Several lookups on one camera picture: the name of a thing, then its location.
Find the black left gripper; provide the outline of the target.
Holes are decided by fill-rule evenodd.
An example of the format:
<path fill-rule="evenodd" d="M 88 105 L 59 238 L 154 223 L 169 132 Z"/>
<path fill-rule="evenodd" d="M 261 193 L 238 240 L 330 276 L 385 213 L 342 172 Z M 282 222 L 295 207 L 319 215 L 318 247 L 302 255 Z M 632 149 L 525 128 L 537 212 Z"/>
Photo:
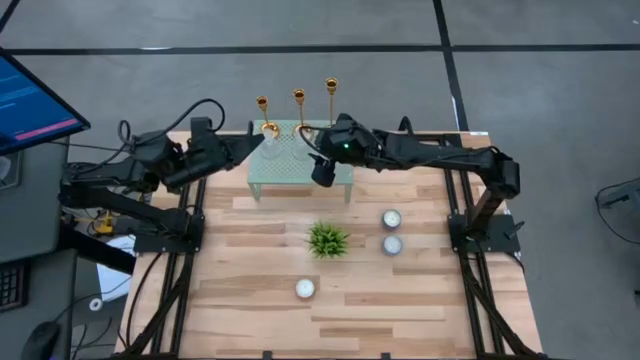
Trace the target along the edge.
<path fill-rule="evenodd" d="M 189 173 L 215 173 L 241 164 L 265 140 L 263 134 L 228 135 L 227 141 L 216 134 L 208 117 L 192 117 L 188 140 Z"/>

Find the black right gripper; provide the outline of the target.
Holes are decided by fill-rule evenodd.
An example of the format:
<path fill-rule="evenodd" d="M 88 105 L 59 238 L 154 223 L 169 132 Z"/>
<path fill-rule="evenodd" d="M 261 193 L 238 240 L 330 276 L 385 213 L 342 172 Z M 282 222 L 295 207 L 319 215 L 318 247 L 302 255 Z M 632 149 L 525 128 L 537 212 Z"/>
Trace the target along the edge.
<path fill-rule="evenodd" d="M 330 127 L 318 131 L 312 148 L 316 155 L 311 178 L 322 187 L 331 187 L 336 164 L 367 167 L 371 163 L 370 151 L 375 145 L 372 136 L 359 122 L 346 113 L 340 113 Z"/>

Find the white tealight candle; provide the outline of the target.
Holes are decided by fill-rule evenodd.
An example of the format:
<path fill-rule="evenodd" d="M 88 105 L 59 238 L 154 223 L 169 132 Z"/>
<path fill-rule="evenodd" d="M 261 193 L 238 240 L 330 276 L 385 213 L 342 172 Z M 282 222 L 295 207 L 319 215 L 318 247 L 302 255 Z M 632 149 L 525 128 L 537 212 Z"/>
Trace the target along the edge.
<path fill-rule="evenodd" d="M 295 284 L 295 294 L 300 299 L 310 299 L 315 295 L 316 287 L 310 278 L 302 278 Z"/>
<path fill-rule="evenodd" d="M 397 235 L 386 236 L 382 241 L 381 249 L 387 256 L 397 256 L 403 250 L 403 241 Z"/>
<path fill-rule="evenodd" d="M 398 210 L 389 209 L 382 214 L 381 221 L 385 229 L 396 231 L 402 225 L 402 215 Z"/>

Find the short gold candlestick holder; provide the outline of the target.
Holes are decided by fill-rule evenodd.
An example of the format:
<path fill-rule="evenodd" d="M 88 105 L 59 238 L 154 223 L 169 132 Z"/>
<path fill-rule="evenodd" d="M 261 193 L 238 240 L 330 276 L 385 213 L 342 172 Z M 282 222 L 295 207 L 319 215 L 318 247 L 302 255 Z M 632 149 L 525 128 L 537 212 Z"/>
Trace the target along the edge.
<path fill-rule="evenodd" d="M 279 127 L 273 123 L 268 116 L 268 105 L 269 99 L 266 96 L 258 96 L 256 98 L 256 104 L 258 108 L 261 110 L 264 123 L 261 125 L 261 131 L 264 134 L 271 135 L 274 139 L 277 139 L 280 135 Z"/>

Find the small artificial green plant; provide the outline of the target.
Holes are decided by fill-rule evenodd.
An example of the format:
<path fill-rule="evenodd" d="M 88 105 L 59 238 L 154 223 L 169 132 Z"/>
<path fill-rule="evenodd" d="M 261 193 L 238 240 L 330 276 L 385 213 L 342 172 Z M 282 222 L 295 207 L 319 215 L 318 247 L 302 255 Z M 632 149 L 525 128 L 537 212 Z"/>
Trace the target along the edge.
<path fill-rule="evenodd" d="M 341 257 L 347 253 L 349 236 L 336 225 L 315 222 L 309 228 L 308 250 L 317 259 Z"/>

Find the white paper sheet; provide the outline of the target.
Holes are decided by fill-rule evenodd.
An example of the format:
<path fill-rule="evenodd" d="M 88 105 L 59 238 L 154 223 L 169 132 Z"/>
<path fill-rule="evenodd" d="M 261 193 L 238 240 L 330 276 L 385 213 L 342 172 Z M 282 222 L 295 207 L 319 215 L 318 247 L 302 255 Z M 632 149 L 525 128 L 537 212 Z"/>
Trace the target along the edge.
<path fill-rule="evenodd" d="M 135 240 L 136 237 L 134 235 L 125 235 L 109 240 L 107 245 L 133 255 Z M 97 264 L 96 269 L 100 285 L 101 300 L 104 303 L 113 301 L 129 293 L 131 285 L 130 275 L 113 270 L 101 264 Z"/>

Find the grey desk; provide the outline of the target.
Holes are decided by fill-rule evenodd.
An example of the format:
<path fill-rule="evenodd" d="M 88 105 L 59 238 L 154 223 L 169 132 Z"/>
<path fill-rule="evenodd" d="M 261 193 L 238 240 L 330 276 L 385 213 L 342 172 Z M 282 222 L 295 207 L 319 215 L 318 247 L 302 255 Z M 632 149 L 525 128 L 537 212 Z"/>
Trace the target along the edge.
<path fill-rule="evenodd" d="M 0 190 L 0 263 L 53 252 L 59 243 L 59 183 L 68 140 L 21 152 L 20 183 Z"/>

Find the computer monitor blue screen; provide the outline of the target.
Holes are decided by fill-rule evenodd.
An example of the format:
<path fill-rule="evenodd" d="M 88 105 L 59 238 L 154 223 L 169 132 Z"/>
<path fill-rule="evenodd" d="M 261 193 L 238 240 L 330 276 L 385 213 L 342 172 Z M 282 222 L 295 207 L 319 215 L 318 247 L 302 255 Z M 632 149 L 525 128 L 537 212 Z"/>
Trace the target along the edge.
<path fill-rule="evenodd" d="M 0 47 L 0 156 L 90 128 L 85 117 Z"/>

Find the black desk frame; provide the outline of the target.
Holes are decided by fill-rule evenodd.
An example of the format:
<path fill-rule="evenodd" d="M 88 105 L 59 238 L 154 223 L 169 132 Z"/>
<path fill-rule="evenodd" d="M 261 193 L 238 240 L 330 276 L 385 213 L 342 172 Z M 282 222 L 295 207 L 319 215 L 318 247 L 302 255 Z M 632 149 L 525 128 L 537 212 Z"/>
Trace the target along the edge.
<path fill-rule="evenodd" d="M 113 270 L 132 275 L 136 258 L 116 247 L 109 246 L 97 239 L 61 225 L 58 231 L 58 250 L 74 249 L 86 260 L 104 265 Z"/>

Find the medium gold candlestick holder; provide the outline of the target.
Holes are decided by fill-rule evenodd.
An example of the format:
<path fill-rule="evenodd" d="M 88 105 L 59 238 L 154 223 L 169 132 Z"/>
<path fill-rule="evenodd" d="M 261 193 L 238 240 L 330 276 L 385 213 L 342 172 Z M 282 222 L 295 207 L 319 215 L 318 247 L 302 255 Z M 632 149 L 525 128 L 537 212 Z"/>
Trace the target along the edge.
<path fill-rule="evenodd" d="M 307 127 L 304 117 L 304 102 L 306 99 L 305 90 L 302 88 L 294 89 L 292 96 L 298 106 L 299 112 L 299 123 L 293 129 L 293 135 L 300 139 L 313 140 L 315 133 L 312 129 Z"/>

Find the tall gold candlestick holder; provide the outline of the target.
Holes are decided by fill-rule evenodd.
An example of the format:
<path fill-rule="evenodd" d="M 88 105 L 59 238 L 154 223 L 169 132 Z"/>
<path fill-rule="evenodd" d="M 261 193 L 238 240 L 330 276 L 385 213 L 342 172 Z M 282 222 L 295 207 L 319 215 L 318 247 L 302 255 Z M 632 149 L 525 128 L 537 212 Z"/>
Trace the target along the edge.
<path fill-rule="evenodd" d="M 326 90 L 329 94 L 329 122 L 330 125 L 334 123 L 334 95 L 338 87 L 338 79 L 335 77 L 329 77 L 325 80 Z"/>

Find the black keyboard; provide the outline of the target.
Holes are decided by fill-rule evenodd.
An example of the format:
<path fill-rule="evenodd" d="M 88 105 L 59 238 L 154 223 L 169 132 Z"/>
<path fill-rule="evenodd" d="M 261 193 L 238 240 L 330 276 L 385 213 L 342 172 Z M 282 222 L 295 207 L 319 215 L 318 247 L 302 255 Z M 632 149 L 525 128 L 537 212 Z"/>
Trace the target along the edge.
<path fill-rule="evenodd" d="M 25 306 L 28 288 L 28 261 L 0 264 L 0 313 Z"/>

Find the black computer mouse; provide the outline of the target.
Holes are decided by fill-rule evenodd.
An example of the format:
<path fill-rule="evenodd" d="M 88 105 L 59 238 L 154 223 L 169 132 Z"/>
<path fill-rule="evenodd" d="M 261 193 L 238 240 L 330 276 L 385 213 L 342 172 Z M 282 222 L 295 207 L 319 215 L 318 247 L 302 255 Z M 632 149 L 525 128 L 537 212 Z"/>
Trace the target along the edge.
<path fill-rule="evenodd" d="M 60 335 L 60 325 L 55 321 L 38 324 L 25 341 L 20 360 L 51 360 Z"/>

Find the green perforated metal shelf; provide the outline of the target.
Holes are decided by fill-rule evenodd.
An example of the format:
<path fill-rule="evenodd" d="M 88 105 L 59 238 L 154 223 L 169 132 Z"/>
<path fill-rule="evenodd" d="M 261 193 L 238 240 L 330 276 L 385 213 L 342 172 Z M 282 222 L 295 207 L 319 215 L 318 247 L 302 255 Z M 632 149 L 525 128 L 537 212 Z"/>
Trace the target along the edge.
<path fill-rule="evenodd" d="M 298 120 L 271 120 L 280 130 L 281 154 L 265 159 L 260 146 L 249 157 L 248 186 L 253 198 L 259 201 L 263 185 L 315 185 L 311 178 L 314 160 L 300 162 L 292 154 L 293 129 Z"/>

